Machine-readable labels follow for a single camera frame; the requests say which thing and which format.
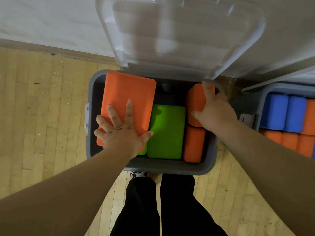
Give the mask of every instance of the gray plastic bin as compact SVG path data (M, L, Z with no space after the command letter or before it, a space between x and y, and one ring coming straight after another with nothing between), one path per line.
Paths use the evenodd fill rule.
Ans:
M94 130L98 128L95 120L96 116L100 114L106 74L109 70L101 70L96 72L89 83L88 104L85 107L85 129L88 132L86 137L86 155L88 158L94 156L102 150L102 147L96 144L96 136ZM155 79L157 82L154 103L170 104L170 105L185 105L185 95L187 91L197 82L189 81L189 77L185 80L176 79L161 79L157 78L155 74L141 74L130 73L138 76L144 76ZM221 86L214 82L217 92L223 92ZM131 171L146 171L169 174L183 174L183 175L203 175L209 172L215 165L217 156L217 138L207 131L205 142L203 145L203 154L201 163L187 163L181 160L169 159L154 159L148 158L147 155L138 155L132 159L124 170Z
M251 91L252 92L245 93L232 99L230 104L234 108L238 119L241 114L250 114L255 116L253 129L256 131L259 129L262 109L268 93L281 93L306 98L315 98L315 87L305 85L273 83L263 88L257 88Z

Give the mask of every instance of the orange yoga block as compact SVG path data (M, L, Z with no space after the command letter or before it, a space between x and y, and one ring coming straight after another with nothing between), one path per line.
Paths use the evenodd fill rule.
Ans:
M184 141L184 161L200 163L206 130L203 128L186 126Z
M312 157L315 137L312 135L299 135L296 151L304 156Z
M279 131L270 131L270 130L262 130L260 129L259 132L264 135L265 137L267 137L268 139L281 144L281 136L282 133Z
M100 115L112 124L107 105L113 105L122 122L125 121L126 104L132 100L134 110L134 127L140 136L149 129L156 81L154 79L108 71L106 75L102 109ZM104 146L97 138L97 145Z
M292 132L283 132L281 136L281 144L293 151L296 150L299 135Z
M315 135L315 99L308 99L301 134Z
M215 85L211 84L211 89L215 93ZM195 84L186 94L187 121L195 127L202 127L197 119L192 115L192 111L202 111L206 105L206 96L204 95L202 84Z

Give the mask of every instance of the hand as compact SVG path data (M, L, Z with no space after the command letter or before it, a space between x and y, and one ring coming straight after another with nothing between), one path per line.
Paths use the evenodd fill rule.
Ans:
M130 159L136 157L153 132L147 131L142 136L138 136L134 129L133 108L130 99L127 101L124 123L112 105L108 105L107 110L114 126L110 125L101 115L97 115L96 121L106 133L97 129L94 131L95 136L103 141L106 149L113 148L115 151L129 156Z
M223 93L215 95L211 90L210 83L206 83L205 81L202 82L202 86L207 99L206 105L202 112L192 111L191 115L206 130L218 135L227 123L237 121L237 117Z

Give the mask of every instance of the black pants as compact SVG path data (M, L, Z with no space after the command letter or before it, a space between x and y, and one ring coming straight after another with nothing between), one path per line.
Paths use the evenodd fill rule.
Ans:
M226 235L195 199L195 179L187 175L163 174L161 182L162 233L167 235ZM125 206L111 235L160 235L156 184L148 177L132 179Z

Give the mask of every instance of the green yoga block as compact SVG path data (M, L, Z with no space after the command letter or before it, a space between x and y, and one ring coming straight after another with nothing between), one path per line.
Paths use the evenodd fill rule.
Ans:
M148 141L148 157L180 159L183 148L186 108L154 104Z
M142 152L139 152L138 155L145 155L147 153L147 149L148 149L148 143L144 145L144 150Z

